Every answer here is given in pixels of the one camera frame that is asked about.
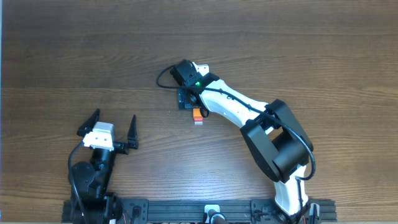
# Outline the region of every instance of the small block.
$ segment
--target small block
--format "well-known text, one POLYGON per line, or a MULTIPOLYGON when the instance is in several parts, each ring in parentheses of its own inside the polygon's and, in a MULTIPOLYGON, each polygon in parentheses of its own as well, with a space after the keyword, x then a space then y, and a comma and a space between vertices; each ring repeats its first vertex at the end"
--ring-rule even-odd
POLYGON ((198 119, 198 118, 203 118, 200 114, 200 109, 194 108, 193 109, 193 119, 198 119))

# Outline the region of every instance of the wooden table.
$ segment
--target wooden table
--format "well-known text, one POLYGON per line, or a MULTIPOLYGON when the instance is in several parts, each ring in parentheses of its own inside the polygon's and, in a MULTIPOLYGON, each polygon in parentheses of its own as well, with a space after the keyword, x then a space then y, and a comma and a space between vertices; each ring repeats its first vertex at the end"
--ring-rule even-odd
POLYGON ((110 185, 121 197, 273 197, 237 127, 217 114, 194 126, 176 92, 156 86, 183 58, 248 97, 288 103, 315 146, 307 194, 336 200, 340 221, 398 220, 397 1, 5 0, 3 9, 3 221, 60 221, 68 155, 95 108, 120 141, 137 115, 140 149, 118 156, 110 185))

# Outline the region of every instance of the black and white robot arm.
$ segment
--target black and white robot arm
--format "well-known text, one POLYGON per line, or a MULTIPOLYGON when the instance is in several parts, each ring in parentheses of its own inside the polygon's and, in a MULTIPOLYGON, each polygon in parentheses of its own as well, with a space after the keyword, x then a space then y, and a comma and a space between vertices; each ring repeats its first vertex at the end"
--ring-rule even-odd
MULTIPOLYGON (((254 160, 265 175, 274 181, 275 202, 287 217, 286 221, 293 223, 297 217, 301 218, 309 204, 304 182, 299 179, 304 177, 308 164, 305 144, 311 151, 313 146, 289 107, 280 100, 268 104, 240 94, 210 73, 208 65, 183 60, 170 68, 170 74, 180 85, 179 88, 187 90, 187 99, 191 104, 218 113, 241 129, 254 160), (278 123, 267 119, 269 116, 295 130, 302 138, 301 142, 296 138, 297 135, 286 128, 275 139, 269 139, 268 134, 280 128, 278 123)), ((160 75, 157 84, 164 88, 170 87, 159 83, 160 75)))

